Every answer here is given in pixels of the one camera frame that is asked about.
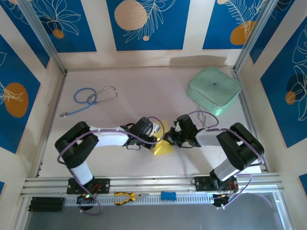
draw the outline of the green case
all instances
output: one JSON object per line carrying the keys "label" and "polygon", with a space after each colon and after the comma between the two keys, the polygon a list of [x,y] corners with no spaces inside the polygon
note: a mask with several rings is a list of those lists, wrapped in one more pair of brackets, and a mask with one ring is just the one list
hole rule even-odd
{"label": "green case", "polygon": [[187,95],[214,115],[221,115],[241,90],[240,82],[208,66],[190,80]]}

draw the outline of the floor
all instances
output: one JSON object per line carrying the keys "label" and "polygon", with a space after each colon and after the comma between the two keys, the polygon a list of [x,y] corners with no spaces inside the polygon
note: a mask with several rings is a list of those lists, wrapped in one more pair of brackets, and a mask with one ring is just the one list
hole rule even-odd
{"label": "floor", "polygon": [[[203,67],[138,68],[68,72],[44,152],[40,177],[70,176],[66,167],[57,163],[58,152],[54,144],[80,121],[94,127],[115,128],[134,123],[143,116],[156,116],[167,121],[171,127],[177,117],[197,109],[198,105],[186,95],[186,90],[189,80],[202,69]],[[231,76],[230,68],[220,70]],[[98,91],[110,85],[118,90],[116,99],[71,116],[59,117],[63,112],[83,108],[82,104],[73,100],[75,92],[80,88],[92,87]],[[100,94],[97,100],[107,96],[106,94]],[[88,96],[89,92],[82,92],[78,98],[83,100]],[[247,127],[238,99],[218,118],[219,127],[230,127],[236,122]],[[192,115],[192,120],[201,128],[196,115]],[[214,124],[214,120],[207,116],[206,123]],[[125,147],[107,146],[95,148],[86,161],[95,176],[160,176],[208,174],[225,159],[222,148],[217,146],[192,149],[173,147],[173,152],[161,156],[154,156],[146,148],[135,151],[126,150]],[[259,173],[260,168],[251,167],[246,172]]]}

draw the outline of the blue eraser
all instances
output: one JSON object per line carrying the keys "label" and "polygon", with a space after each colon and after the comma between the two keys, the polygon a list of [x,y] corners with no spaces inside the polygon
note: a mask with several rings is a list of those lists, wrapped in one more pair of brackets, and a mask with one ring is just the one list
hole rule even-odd
{"label": "blue eraser", "polygon": [[161,192],[161,200],[176,200],[176,193]]}

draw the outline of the black clamp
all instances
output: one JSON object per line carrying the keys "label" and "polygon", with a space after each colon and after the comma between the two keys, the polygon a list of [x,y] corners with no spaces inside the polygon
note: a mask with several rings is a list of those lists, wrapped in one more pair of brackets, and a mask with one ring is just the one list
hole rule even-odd
{"label": "black clamp", "polygon": [[[157,141],[156,137],[152,137],[152,136],[149,137],[147,135],[149,130],[152,131],[153,126],[154,126],[153,123],[147,117],[142,117],[136,124],[129,123],[125,126],[120,126],[120,127],[124,129],[126,132],[132,133],[143,140],[146,140],[148,142],[155,142]],[[129,136],[129,139],[127,140],[124,146],[126,146],[128,150],[135,150],[135,149],[129,148],[129,146],[133,146],[133,145],[139,146],[139,149],[136,149],[136,150],[140,150],[141,146],[149,150],[155,147],[155,144],[146,144],[132,136]]]}
{"label": "black clamp", "polygon": [[[163,140],[166,140],[170,145],[177,145],[180,148],[200,147],[196,140],[196,135],[202,129],[198,130],[194,125],[189,115],[184,114],[177,118],[174,125],[180,127],[180,131],[176,131],[174,127],[165,133]],[[189,143],[189,147],[182,146],[183,143]]]}

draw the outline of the orange circle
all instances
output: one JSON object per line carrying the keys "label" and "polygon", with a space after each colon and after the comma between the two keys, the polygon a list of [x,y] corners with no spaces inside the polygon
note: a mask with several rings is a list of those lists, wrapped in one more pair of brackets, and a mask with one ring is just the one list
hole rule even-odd
{"label": "orange circle", "polygon": [[243,45],[246,42],[246,39],[254,24],[254,21],[248,21],[242,25],[237,26],[230,35],[230,42],[233,45]]}
{"label": "orange circle", "polygon": [[6,110],[14,117],[23,117],[27,112],[29,104],[27,90],[22,84],[16,82],[9,84],[5,90],[7,90],[7,92],[4,92],[5,95],[9,96],[9,98],[4,101]]}
{"label": "orange circle", "polygon": [[149,36],[144,36],[144,37],[143,37],[143,40],[144,40],[145,42],[149,41]]}
{"label": "orange circle", "polygon": [[52,34],[53,34],[53,36],[55,36],[55,37],[58,38],[58,39],[62,39],[62,38],[64,38],[64,36],[65,36],[65,34],[63,33],[63,31],[58,30],[58,29],[52,31]]}
{"label": "orange circle", "polygon": [[289,92],[286,94],[286,102],[287,102],[289,105],[292,105],[292,104],[295,102],[295,93],[294,93],[294,92],[289,91]]}

